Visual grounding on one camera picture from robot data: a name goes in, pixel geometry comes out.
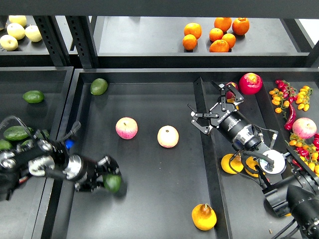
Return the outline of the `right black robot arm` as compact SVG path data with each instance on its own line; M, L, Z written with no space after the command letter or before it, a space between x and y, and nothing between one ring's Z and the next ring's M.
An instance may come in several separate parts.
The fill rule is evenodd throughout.
M263 139L263 129L250 123L237 106L244 97L231 84L213 86L220 92L216 104L204 113L191 109L191 123L203 134L215 128L241 157L244 168L258 175L267 202L278 217L291 214L293 233L299 231L307 239L319 237L319 178L306 166L297 153L287 146L287 152L273 149L278 132L271 130L270 145Z

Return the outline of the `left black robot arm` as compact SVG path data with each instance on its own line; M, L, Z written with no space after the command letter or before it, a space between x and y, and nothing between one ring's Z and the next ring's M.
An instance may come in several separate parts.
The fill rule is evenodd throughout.
M32 132L18 117L8 116L1 123L4 128L10 120L18 122L16 136L28 136L30 142L0 152L0 198L9 200L15 189L30 177L46 177L68 180L74 183L76 191L93 191L103 187L117 193L122 176L115 159L105 156L98 162L78 154L70 154L73 142L71 136L81 127L75 122L71 130L61 139L50 140L42 130Z

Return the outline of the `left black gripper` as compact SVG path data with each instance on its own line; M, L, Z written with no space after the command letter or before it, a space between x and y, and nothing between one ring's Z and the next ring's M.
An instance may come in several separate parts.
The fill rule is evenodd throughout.
M120 174L117 161L106 155L98 162L77 154L70 155L65 168L66 179L74 183L77 192L93 192L104 188L104 183L98 178L101 174Z

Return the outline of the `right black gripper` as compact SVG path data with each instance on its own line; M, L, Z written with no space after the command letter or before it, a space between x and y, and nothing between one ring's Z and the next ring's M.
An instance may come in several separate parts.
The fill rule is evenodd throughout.
M187 104L191 110L191 124L205 135L215 127L237 150L254 150L261 140L255 135L252 124L238 111L238 105L244 102L243 95L231 83L211 83L220 91L220 100L209 113L199 113Z

